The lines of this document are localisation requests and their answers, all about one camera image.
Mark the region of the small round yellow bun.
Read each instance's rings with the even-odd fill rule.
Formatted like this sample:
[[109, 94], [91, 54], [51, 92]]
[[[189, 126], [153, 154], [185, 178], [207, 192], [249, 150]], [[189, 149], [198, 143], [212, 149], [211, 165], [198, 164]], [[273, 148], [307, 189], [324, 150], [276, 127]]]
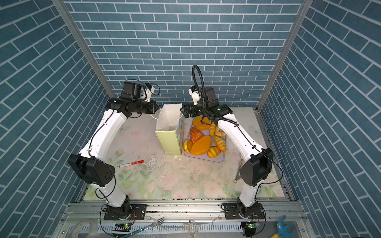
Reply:
[[193, 143], [190, 141], [190, 140], [186, 140], [184, 142], [184, 151], [187, 153], [187, 154], [191, 154], [191, 148], [193, 146]]

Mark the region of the floral paper bag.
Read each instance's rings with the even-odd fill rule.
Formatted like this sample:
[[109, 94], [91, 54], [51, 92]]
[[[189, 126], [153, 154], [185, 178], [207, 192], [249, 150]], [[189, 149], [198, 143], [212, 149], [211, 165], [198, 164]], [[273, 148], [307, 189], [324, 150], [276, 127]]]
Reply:
[[165, 104], [156, 123], [156, 136], [167, 155], [181, 155], [184, 137], [182, 104]]

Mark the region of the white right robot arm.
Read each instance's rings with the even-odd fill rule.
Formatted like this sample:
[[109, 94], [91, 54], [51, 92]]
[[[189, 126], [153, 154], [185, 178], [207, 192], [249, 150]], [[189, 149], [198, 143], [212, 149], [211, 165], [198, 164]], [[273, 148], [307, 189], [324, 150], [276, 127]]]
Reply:
[[239, 196], [242, 207], [249, 208], [257, 203], [260, 186], [265, 182], [272, 171], [273, 152], [263, 149], [239, 124], [233, 111], [227, 105], [202, 106], [200, 103], [190, 103], [181, 108], [182, 114], [188, 117], [204, 116], [214, 122], [239, 149], [243, 158], [243, 165], [239, 176], [244, 181], [243, 190]]

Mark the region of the long striped bread stick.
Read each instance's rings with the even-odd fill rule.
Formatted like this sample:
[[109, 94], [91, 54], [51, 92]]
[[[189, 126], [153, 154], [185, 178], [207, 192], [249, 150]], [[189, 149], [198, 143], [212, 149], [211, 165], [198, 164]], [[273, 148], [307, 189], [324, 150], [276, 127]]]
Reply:
[[211, 137], [214, 137], [215, 135], [215, 128], [216, 128], [216, 125], [215, 123], [211, 123], [210, 127], [209, 127], [209, 135]]

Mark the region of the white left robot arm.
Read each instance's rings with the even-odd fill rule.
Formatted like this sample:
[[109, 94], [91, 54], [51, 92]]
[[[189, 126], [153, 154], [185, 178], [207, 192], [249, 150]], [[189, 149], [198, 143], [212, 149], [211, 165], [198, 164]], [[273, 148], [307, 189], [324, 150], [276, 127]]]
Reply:
[[110, 99], [90, 141], [78, 154], [71, 154], [68, 158], [78, 177], [97, 189], [102, 195], [100, 198], [106, 199], [110, 207], [122, 207], [127, 197], [117, 186], [115, 167], [106, 161], [109, 147], [120, 127], [133, 113], [155, 114], [159, 108], [155, 101]]

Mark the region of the large sesame oval bread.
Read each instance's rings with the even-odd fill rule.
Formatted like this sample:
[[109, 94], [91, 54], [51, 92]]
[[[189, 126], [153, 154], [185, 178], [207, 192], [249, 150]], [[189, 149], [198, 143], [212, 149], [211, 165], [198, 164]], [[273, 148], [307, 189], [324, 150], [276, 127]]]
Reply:
[[201, 156], [209, 151], [212, 142], [209, 135], [202, 137], [191, 148], [191, 155]]

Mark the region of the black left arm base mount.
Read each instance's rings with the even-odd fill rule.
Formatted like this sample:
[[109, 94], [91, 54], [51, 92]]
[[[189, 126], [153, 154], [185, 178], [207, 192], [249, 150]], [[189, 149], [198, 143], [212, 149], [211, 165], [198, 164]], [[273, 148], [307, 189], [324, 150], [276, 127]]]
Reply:
[[106, 205], [102, 211], [105, 212], [104, 220], [106, 221], [133, 221], [144, 220], [146, 209], [146, 204], [127, 204], [118, 208]]

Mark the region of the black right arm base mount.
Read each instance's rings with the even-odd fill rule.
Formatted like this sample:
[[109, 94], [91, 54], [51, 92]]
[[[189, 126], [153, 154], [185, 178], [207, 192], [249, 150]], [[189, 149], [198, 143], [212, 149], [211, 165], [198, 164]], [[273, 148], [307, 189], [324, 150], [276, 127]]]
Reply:
[[265, 210], [261, 203], [256, 202], [250, 207], [245, 207], [243, 203], [222, 203], [220, 205], [225, 219], [227, 220], [237, 220], [237, 219], [253, 219], [261, 220], [264, 219]]

